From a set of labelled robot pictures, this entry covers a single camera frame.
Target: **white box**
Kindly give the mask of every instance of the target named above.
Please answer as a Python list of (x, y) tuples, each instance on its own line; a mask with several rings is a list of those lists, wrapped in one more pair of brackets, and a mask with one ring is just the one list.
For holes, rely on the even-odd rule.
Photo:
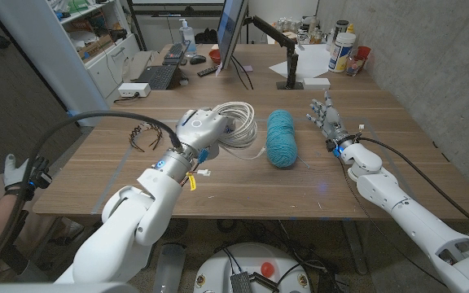
[(123, 98), (133, 97), (135, 93), (139, 97), (147, 97), (150, 91), (151, 87), (147, 83), (123, 83), (119, 86), (119, 93)]
[(304, 90), (329, 90), (331, 83), (328, 78), (304, 78), (303, 89)]

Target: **computer monitor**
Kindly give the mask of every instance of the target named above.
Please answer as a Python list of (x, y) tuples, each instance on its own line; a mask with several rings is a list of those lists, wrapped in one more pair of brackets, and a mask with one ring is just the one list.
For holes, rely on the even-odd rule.
[(248, 0), (226, 0), (224, 2), (217, 30), (222, 69), (227, 68), (235, 51), (248, 3)]

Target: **red cup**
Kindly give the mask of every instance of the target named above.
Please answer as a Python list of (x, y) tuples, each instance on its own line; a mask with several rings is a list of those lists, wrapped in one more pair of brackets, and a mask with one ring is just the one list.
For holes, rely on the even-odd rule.
[(367, 59), (367, 58), (368, 58), (368, 54), (370, 53), (370, 50), (371, 50), (371, 48), (369, 48), (369, 47), (366, 47), (366, 46), (359, 46), (359, 47), (357, 48), (357, 54), (356, 54), (356, 56), (361, 56), (361, 57)]
[(356, 57), (360, 57), (363, 59), (363, 65), (359, 68), (359, 70), (357, 70), (358, 73), (361, 72), (363, 68), (365, 67), (365, 63), (366, 63), (366, 60), (368, 59), (368, 54), (370, 53), (370, 50), (372, 49), (367, 46), (359, 46), (357, 48)]

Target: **computer mouse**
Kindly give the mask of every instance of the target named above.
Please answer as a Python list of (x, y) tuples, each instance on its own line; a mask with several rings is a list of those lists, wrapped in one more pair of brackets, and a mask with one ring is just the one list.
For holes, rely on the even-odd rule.
[(190, 63), (191, 65), (195, 65), (195, 64), (204, 63), (205, 60), (206, 60), (205, 56), (196, 55), (196, 56), (194, 56), (193, 58), (191, 58), (191, 60), (189, 61), (189, 63)]

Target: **hand sanitizer bottle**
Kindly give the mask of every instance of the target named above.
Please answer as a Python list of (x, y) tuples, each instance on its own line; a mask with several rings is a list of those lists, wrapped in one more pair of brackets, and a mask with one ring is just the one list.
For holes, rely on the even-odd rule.
[(187, 47), (186, 57), (193, 57), (196, 55), (196, 44), (195, 44), (195, 33), (192, 27), (187, 26), (186, 19), (181, 19), (182, 27), (179, 29), (180, 35), (182, 36), (182, 44), (184, 41), (190, 41), (191, 43)]

